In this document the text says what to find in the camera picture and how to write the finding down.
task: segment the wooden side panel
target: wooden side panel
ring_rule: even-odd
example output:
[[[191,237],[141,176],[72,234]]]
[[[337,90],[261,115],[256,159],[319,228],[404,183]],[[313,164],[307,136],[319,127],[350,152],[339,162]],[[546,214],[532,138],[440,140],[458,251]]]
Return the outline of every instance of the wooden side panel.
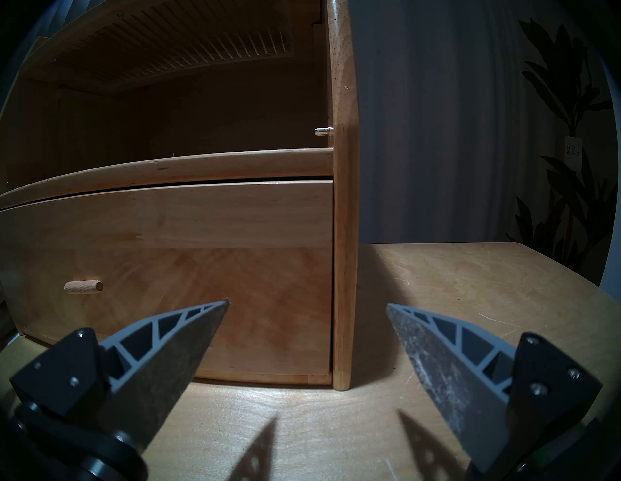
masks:
[[[358,212],[360,197],[360,126],[358,92],[348,0],[326,1],[332,76],[334,148],[334,342],[332,385],[350,386],[353,352]]]
[[[148,158],[133,132],[123,102],[20,76],[0,120],[0,192]]]
[[[327,382],[331,211],[331,181],[156,187],[24,205],[0,212],[10,226],[0,233],[0,280],[22,332],[46,341],[81,326],[101,339],[143,317],[227,297],[199,375]],[[102,291],[63,291],[88,279]]]
[[[46,179],[0,195],[0,209],[42,199],[124,187],[192,181],[332,175],[332,149],[192,155],[110,165]]]

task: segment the wooden drawer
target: wooden drawer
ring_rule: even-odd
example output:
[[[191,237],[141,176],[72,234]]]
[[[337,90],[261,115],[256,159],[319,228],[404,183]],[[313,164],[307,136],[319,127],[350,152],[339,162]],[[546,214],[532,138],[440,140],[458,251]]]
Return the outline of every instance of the wooden drawer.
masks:
[[[21,332],[100,338],[228,297],[198,375],[330,383],[332,181],[151,187],[0,212],[0,281]],[[96,294],[68,281],[99,279]]]

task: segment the screw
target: screw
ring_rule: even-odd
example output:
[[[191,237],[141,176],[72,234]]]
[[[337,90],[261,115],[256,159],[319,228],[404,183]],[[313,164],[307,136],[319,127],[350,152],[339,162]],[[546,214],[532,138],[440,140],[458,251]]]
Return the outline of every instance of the screw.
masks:
[[[572,367],[567,370],[567,374],[569,374],[569,377],[572,379],[578,379],[582,375],[582,372],[580,372],[580,369],[577,367]]]
[[[128,444],[129,446],[135,447],[134,442],[132,441],[132,438],[130,438],[129,434],[127,434],[125,431],[121,431],[119,429],[118,431],[113,432],[112,435],[115,438],[117,438],[120,442]]]
[[[545,396],[548,394],[548,387],[540,382],[531,382],[529,387],[535,396]]]

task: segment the artificial plant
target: artificial plant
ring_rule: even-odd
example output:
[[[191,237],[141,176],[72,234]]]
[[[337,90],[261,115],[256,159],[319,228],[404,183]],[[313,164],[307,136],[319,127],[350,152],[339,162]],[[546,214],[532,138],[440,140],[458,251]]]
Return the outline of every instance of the artificial plant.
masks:
[[[522,74],[533,84],[537,94],[548,108],[569,128],[569,136],[576,137],[578,123],[587,110],[611,109],[612,101],[594,103],[599,88],[593,86],[587,49],[582,40],[570,39],[564,25],[558,28],[556,41],[552,41],[541,25],[520,21],[524,34],[541,54],[546,66],[526,61],[530,70]],[[582,65],[585,65],[589,82],[582,88]],[[577,271],[590,250],[612,231],[617,206],[617,184],[610,191],[607,181],[594,178],[586,150],[582,151],[582,168],[577,172],[554,157],[541,156],[551,167],[547,171],[550,183],[548,217],[533,230],[530,209],[516,196],[519,215],[515,215],[522,243],[555,261]],[[565,235],[556,242],[565,208],[569,217]],[[586,244],[580,248],[572,242],[574,217],[586,231]]]

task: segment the plant leaf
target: plant leaf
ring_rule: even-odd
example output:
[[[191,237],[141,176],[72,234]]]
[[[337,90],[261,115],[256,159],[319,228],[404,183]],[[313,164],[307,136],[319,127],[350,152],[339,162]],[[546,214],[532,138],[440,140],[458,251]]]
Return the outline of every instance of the plant leaf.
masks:
[[[585,248],[582,252],[579,252],[578,242],[574,241],[571,246],[571,250],[569,251],[569,256],[567,257],[567,267],[569,267],[572,271],[577,272],[578,269],[582,267],[586,254],[587,249]]]
[[[603,200],[606,196],[606,187],[608,187],[608,179],[602,181],[602,185],[599,187],[599,197]]]
[[[558,172],[548,170],[548,182],[556,192],[566,199],[569,210],[576,219],[578,219],[582,225],[586,226],[586,218],[582,211],[582,204],[580,204],[580,200],[576,195],[576,191],[570,179]]]
[[[597,104],[591,104],[585,108],[585,110],[593,110],[597,112],[598,110],[611,109],[612,108],[612,100],[604,100],[603,102],[598,102]]]
[[[537,95],[539,95],[541,100],[545,102],[548,108],[552,110],[552,112],[556,114],[556,116],[563,122],[565,122],[569,127],[569,121],[567,120],[567,117],[565,117],[563,111],[558,107],[556,101],[554,100],[554,97],[552,97],[552,94],[542,83],[542,81],[540,81],[537,76],[529,70],[522,70],[522,75],[526,77],[526,80],[533,84],[535,90],[537,91]]]
[[[576,78],[582,71],[582,56],[574,57],[574,48],[564,25],[558,27],[554,55],[546,62],[555,80],[558,100],[569,117],[575,112],[579,91]]]
[[[519,21],[522,31],[532,43],[535,48],[541,54],[543,61],[547,64],[548,60],[554,56],[554,42],[548,35],[545,29],[536,23],[533,19],[530,19],[530,23]]]
[[[582,149],[582,181],[584,182],[584,197],[582,198],[587,205],[591,205],[595,200],[595,185],[591,163],[584,148]]]
[[[517,208],[520,210],[520,215],[516,214],[515,220],[522,236],[522,243],[530,246],[533,243],[533,218],[528,206],[518,196],[515,198],[517,199]]]
[[[529,67],[531,67],[531,69],[533,69],[535,73],[539,75],[539,77],[541,77],[541,79],[548,86],[548,89],[550,89],[550,92],[552,92],[556,96],[556,98],[558,98],[559,96],[558,86],[554,82],[554,77],[552,77],[550,72],[545,67],[535,62],[525,61],[524,63],[528,65]]]
[[[612,190],[610,191],[610,195],[608,199],[606,199],[605,203],[609,209],[616,210],[617,209],[617,193],[619,191],[619,183],[615,182],[612,186]]]
[[[586,47],[584,47],[584,66],[586,67],[586,73],[589,75],[589,84],[593,84],[593,77],[591,77],[591,69],[589,68],[589,51],[586,49]]]
[[[576,123],[582,119],[584,111],[598,95],[599,89],[597,87],[593,87],[590,84],[586,86],[584,95],[578,98],[578,103],[576,104],[576,112],[578,112]]]
[[[544,256],[552,257],[552,240],[545,224],[538,223],[535,227],[535,235],[533,235],[532,248]]]
[[[533,225],[527,224],[522,217],[515,214],[515,221],[517,222],[517,228],[520,230],[520,236],[522,236],[522,244],[531,247],[533,244]]]
[[[582,43],[582,40],[575,37],[573,48],[574,48],[573,59],[574,59],[574,62],[577,64],[576,66],[574,66],[574,68],[576,70],[578,69],[582,70],[582,62],[585,62],[587,72],[589,72],[589,85],[591,85],[592,84],[592,82],[590,81],[591,72],[589,71],[589,58],[587,55],[586,47]],[[582,91],[581,75],[578,75],[578,77],[576,78],[576,83],[578,84],[578,94],[579,94]]]
[[[589,209],[589,215],[587,216],[587,237],[590,244],[594,246],[600,242],[612,231],[614,225],[614,212],[607,209],[604,202],[598,200]]]
[[[556,262],[563,262],[563,244],[565,243],[565,237],[561,237],[560,241],[556,243],[556,248],[554,249],[554,257],[553,259]]]
[[[578,176],[576,175],[576,173],[571,170],[569,167],[567,167],[567,164],[559,159],[556,159],[554,157],[549,157],[547,155],[541,155],[540,156],[543,160],[545,160],[548,164],[550,164],[552,167],[554,167],[556,169],[556,171],[561,174],[564,178],[568,179],[568,181],[571,183],[571,186],[573,187],[573,190],[584,199],[585,202],[587,202],[588,204],[588,194],[586,193],[586,189],[585,187],[582,185],[582,183],[580,182],[580,180],[578,179]]]
[[[545,221],[545,226],[546,229],[548,229],[548,235],[550,235],[551,240],[554,239],[558,226],[561,225],[561,217],[563,216],[563,211],[565,210],[566,205],[567,200],[564,197],[561,197],[554,205],[550,215]]]

